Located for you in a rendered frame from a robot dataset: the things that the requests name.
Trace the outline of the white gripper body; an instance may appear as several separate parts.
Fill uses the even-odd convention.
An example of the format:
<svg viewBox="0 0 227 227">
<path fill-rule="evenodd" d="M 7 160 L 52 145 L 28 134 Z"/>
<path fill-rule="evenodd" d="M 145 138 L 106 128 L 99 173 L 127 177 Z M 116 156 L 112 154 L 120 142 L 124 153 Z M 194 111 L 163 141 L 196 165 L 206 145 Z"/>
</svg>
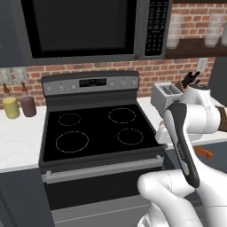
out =
<svg viewBox="0 0 227 227">
<path fill-rule="evenodd" d="M 169 131 L 174 131 L 174 125 L 169 123 L 165 125 L 164 121 L 161 121 L 156 131 L 155 139 L 160 145 L 169 144 L 172 142 Z"/>
</svg>

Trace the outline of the dark grey drawer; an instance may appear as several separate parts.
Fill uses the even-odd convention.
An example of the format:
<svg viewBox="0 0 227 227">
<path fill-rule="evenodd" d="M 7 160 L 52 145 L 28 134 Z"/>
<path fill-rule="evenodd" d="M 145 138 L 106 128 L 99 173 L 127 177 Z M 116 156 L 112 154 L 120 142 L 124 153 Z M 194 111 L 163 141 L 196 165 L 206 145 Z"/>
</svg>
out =
<svg viewBox="0 0 227 227">
<path fill-rule="evenodd" d="M 207 160 L 205 156 L 198 155 L 198 158 L 211 168 L 227 173 L 227 142 L 202 145 L 201 148 L 212 153 L 212 157 Z M 163 168 L 180 169 L 180 165 L 174 150 L 166 150 L 163 161 Z"/>
</svg>

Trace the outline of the grey stove bottom drawer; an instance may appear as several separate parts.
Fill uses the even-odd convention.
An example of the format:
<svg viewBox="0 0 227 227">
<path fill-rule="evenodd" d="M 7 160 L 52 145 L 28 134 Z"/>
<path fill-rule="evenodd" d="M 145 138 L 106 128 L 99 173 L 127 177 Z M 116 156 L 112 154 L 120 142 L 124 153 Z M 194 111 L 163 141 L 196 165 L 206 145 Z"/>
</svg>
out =
<svg viewBox="0 0 227 227">
<path fill-rule="evenodd" d="M 150 202 L 142 196 L 53 210 L 55 227 L 137 227 Z"/>
</svg>

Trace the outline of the silver toaster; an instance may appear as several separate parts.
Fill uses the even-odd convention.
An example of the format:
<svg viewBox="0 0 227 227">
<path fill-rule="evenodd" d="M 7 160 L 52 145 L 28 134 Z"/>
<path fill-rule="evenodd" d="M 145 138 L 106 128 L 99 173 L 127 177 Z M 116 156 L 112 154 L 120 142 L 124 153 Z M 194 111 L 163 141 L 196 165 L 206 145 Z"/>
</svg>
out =
<svg viewBox="0 0 227 227">
<path fill-rule="evenodd" d="M 171 82 L 156 82 L 153 85 L 151 103 L 160 114 L 174 101 L 178 102 L 183 92 Z"/>
</svg>

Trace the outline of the black and grey stove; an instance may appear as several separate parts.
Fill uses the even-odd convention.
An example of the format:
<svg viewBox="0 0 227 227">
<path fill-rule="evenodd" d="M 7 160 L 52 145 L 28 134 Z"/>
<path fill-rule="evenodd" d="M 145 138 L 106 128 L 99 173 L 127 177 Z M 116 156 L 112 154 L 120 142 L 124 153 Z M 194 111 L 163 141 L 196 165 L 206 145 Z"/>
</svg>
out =
<svg viewBox="0 0 227 227">
<path fill-rule="evenodd" d="M 154 128 L 137 102 L 138 72 L 55 74 L 41 82 L 47 105 L 39 157 L 42 175 L 164 158 Z"/>
</svg>

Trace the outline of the black oven door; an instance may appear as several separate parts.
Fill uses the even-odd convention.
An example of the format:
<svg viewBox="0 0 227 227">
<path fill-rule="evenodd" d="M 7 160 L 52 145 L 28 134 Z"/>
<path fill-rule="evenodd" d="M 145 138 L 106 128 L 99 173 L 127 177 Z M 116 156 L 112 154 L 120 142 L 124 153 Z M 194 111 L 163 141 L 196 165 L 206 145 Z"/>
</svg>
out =
<svg viewBox="0 0 227 227">
<path fill-rule="evenodd" d="M 138 178 L 143 174 L 160 170 L 161 166 L 61 183 L 44 183 L 44 189 L 51 210 L 76 207 L 136 196 L 139 194 Z"/>
</svg>

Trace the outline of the clear drinking glass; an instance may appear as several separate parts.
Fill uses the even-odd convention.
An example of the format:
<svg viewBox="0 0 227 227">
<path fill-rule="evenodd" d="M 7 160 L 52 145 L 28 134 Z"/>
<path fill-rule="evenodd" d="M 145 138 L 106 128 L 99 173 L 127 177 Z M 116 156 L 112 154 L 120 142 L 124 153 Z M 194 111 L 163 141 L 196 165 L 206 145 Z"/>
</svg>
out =
<svg viewBox="0 0 227 227">
<path fill-rule="evenodd" d="M 168 28 L 167 48 L 175 49 L 179 44 L 181 25 L 183 22 L 183 15 L 179 13 L 172 13 Z"/>
<path fill-rule="evenodd" d="M 220 34 L 222 32 L 223 15 L 212 13 L 209 16 L 207 31 L 205 35 L 205 45 L 213 48 L 217 45 Z"/>
</svg>

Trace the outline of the black and grey microwave oven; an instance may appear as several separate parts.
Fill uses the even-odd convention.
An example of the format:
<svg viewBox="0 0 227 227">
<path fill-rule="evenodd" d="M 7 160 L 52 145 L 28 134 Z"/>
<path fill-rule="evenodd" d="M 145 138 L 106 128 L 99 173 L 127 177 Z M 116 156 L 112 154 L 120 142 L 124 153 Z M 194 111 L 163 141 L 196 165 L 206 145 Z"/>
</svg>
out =
<svg viewBox="0 0 227 227">
<path fill-rule="evenodd" d="M 165 57 L 173 0 L 8 0 L 25 66 Z"/>
</svg>

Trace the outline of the brown squeeze bottle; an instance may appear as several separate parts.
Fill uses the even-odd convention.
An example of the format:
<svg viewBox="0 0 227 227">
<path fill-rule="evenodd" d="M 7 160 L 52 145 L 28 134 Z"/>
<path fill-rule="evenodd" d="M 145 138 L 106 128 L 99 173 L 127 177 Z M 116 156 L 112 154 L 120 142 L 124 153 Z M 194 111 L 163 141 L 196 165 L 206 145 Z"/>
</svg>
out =
<svg viewBox="0 0 227 227">
<path fill-rule="evenodd" d="M 35 100 L 32 96 L 28 94 L 27 87 L 25 83 L 22 82 L 22 95 L 20 97 L 20 104 L 23 111 L 23 114 L 26 117 L 33 117 L 36 115 Z"/>
</svg>

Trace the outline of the dark grey base cupboard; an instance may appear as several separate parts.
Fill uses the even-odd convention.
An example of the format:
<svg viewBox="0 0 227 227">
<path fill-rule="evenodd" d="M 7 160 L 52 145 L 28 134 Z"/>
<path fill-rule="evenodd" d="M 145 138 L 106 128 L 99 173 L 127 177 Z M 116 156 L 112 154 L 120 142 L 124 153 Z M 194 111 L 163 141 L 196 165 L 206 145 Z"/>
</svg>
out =
<svg viewBox="0 0 227 227">
<path fill-rule="evenodd" d="M 0 173 L 0 227 L 55 227 L 38 168 Z"/>
</svg>

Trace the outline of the yellow squeeze bottle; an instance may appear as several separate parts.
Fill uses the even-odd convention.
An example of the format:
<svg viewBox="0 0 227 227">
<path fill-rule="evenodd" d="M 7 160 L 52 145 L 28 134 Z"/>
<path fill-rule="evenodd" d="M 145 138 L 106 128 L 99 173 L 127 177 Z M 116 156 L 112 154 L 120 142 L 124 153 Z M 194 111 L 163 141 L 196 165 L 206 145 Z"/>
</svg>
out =
<svg viewBox="0 0 227 227">
<path fill-rule="evenodd" d="M 5 83 L 3 84 L 3 86 L 4 98 L 2 100 L 2 103 L 4 106 L 5 114 L 9 119 L 16 119 L 20 116 L 20 110 L 17 103 L 17 99 L 11 95 Z"/>
</svg>

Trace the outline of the orange handled knife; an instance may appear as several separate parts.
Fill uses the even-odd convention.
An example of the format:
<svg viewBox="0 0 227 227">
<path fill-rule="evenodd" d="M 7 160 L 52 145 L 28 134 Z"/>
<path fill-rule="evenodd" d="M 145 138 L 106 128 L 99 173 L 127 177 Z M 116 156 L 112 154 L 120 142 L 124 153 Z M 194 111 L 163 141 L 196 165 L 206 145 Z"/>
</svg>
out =
<svg viewBox="0 0 227 227">
<path fill-rule="evenodd" d="M 213 154 L 207 150 L 207 149 L 203 149 L 202 147 L 199 146 L 194 146 L 193 147 L 194 152 L 198 155 L 198 156 L 203 156 L 205 157 L 207 160 L 210 160 L 213 156 Z"/>
</svg>

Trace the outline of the white wall outlet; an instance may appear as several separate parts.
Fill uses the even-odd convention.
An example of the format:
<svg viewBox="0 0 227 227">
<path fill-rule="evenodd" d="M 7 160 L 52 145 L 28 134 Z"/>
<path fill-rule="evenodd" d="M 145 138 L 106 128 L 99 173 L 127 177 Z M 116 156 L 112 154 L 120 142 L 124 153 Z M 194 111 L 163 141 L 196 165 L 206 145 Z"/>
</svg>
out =
<svg viewBox="0 0 227 227">
<path fill-rule="evenodd" d="M 199 72 L 204 72 L 207 64 L 207 58 L 199 58 L 198 65 L 197 65 L 197 70 Z"/>
</svg>

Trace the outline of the dark wooden wall shelf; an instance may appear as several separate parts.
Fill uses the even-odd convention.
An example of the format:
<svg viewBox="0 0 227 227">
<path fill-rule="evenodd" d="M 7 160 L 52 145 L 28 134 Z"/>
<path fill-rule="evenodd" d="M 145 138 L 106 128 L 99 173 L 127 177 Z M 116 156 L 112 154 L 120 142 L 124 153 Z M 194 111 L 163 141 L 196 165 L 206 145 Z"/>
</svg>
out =
<svg viewBox="0 0 227 227">
<path fill-rule="evenodd" d="M 209 57 L 227 57 L 227 47 L 222 46 L 221 42 L 215 47 L 207 47 L 205 40 L 181 39 L 175 49 L 166 49 L 166 59 L 193 59 Z"/>
</svg>

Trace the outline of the white wall switch plate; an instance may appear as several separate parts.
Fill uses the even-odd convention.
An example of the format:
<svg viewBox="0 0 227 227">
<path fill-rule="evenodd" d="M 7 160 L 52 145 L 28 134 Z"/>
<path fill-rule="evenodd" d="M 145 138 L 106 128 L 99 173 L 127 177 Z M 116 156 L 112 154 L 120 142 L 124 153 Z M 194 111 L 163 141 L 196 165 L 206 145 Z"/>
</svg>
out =
<svg viewBox="0 0 227 227">
<path fill-rule="evenodd" d="M 28 83 L 27 69 L 25 67 L 0 68 L 0 82 L 13 85 Z"/>
</svg>

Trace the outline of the dark grey wall cupboard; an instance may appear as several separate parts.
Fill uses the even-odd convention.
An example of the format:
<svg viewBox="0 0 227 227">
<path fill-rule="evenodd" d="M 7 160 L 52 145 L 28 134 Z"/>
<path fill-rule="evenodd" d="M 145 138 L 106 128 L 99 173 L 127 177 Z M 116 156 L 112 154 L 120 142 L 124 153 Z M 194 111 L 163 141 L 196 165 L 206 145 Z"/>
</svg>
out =
<svg viewBox="0 0 227 227">
<path fill-rule="evenodd" d="M 10 0 L 0 0 L 0 67 L 24 67 Z"/>
</svg>

